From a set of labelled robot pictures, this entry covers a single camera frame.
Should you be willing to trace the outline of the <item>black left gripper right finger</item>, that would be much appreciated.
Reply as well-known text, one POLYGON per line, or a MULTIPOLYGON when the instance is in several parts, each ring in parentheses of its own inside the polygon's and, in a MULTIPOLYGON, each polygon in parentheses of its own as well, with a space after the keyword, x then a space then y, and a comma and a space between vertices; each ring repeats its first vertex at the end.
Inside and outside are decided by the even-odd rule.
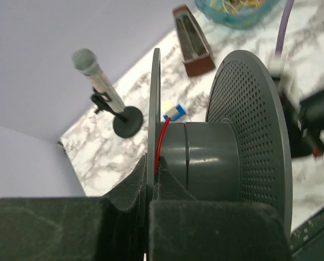
POLYGON ((148 260, 291 260, 270 205, 198 201, 159 160, 149 205, 148 260))

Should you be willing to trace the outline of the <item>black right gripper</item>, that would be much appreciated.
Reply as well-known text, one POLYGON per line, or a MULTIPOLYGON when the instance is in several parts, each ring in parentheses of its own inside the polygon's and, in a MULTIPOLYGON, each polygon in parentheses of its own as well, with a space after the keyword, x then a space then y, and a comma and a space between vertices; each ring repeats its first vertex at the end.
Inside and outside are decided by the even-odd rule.
POLYGON ((276 79, 288 129, 291 157, 320 157, 324 154, 324 142, 320 138, 324 130, 324 88, 294 105, 292 94, 288 93, 289 86, 281 78, 276 79))

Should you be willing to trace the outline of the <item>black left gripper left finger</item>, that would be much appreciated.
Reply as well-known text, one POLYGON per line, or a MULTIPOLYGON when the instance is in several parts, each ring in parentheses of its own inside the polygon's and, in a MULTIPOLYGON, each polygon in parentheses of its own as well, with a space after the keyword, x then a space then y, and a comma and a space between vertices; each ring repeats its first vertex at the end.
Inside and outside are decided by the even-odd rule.
POLYGON ((0 198, 0 260, 143 260, 146 164, 100 197, 0 198))

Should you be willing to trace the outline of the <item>black cable spool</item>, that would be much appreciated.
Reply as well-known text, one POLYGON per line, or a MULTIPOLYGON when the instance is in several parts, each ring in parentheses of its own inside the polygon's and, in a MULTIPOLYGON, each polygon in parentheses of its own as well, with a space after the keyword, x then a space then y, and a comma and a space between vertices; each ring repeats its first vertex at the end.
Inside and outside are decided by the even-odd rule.
POLYGON ((161 155, 198 200, 271 205, 289 235, 292 166, 276 86, 252 52, 229 53, 215 74, 204 122, 171 122, 161 155))

